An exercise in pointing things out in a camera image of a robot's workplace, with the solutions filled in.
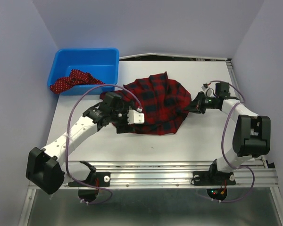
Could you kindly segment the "red navy plaid skirt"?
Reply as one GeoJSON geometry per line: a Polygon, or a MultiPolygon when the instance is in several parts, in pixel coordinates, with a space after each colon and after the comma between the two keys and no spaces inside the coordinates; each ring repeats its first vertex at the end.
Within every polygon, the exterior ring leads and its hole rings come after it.
{"type": "Polygon", "coordinates": [[[185,107],[191,102],[190,93],[167,72],[136,79],[124,85],[139,100],[144,113],[143,124],[125,127],[125,131],[135,134],[166,135],[175,134],[188,115],[185,107]]]}

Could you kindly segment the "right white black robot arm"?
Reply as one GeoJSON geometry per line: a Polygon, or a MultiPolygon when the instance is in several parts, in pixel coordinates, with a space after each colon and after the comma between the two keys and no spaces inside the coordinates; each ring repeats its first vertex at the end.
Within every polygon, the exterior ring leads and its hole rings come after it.
{"type": "Polygon", "coordinates": [[[207,171],[194,171],[191,184],[195,186],[235,185],[233,172],[243,167],[243,163],[266,155],[270,151],[271,120],[260,116],[244,105],[244,100],[231,96],[232,85],[224,81],[214,81],[213,96],[207,94],[210,84],[203,84],[202,91],[185,107],[186,111],[204,114],[207,109],[218,109],[227,115],[225,125],[235,123],[232,147],[215,159],[207,171]]]}

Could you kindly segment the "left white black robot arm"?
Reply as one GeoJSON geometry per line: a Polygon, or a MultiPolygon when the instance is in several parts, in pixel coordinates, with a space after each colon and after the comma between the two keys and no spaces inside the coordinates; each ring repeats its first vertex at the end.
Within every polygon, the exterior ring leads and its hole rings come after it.
{"type": "Polygon", "coordinates": [[[88,162],[77,171],[70,172],[69,155],[86,139],[110,123],[117,133],[131,132],[132,125],[143,124],[144,114],[132,101],[124,100],[115,92],[105,94],[103,100],[83,112],[74,125],[43,148],[33,148],[28,155],[26,178],[47,194],[55,193],[63,184],[73,181],[89,186],[95,182],[96,169],[88,162]]]}

